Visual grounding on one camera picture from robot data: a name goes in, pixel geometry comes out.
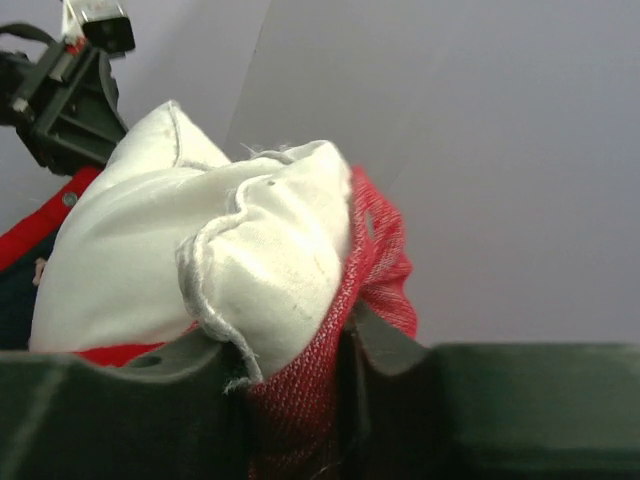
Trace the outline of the red patterned pillowcase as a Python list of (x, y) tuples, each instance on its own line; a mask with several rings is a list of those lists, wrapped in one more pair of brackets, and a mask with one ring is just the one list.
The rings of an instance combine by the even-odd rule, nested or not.
[(361, 168), (354, 240), (318, 332), (271, 379), (239, 380), (239, 351), (197, 327), (170, 342), (73, 353), (1, 350), (5, 479), (349, 479), (367, 436), (354, 340), (375, 319), (416, 332), (399, 211)]

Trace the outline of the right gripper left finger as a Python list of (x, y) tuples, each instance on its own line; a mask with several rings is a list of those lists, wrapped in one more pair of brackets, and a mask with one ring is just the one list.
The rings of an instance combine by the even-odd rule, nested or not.
[(200, 331), (101, 367), (72, 354), (1, 356), (5, 479), (244, 479), (234, 346)]

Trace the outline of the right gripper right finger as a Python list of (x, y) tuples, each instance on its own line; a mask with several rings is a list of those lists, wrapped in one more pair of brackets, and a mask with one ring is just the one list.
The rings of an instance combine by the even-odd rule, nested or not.
[(358, 303), (340, 337), (345, 479), (635, 479), (639, 349), (427, 348)]

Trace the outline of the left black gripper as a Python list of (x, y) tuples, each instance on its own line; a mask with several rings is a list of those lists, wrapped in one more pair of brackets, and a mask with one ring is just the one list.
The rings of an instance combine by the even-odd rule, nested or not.
[(52, 43), (33, 62), (9, 54), (9, 126), (37, 163), (56, 175), (102, 169), (128, 133), (108, 55)]

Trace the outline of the white pillow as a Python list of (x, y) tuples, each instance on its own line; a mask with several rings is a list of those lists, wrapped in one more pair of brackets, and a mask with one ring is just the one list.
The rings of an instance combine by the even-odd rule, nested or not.
[(230, 160), (174, 101), (140, 120), (63, 222), (29, 348), (172, 341), (199, 325), (260, 382), (311, 342), (350, 250), (352, 172), (320, 140)]

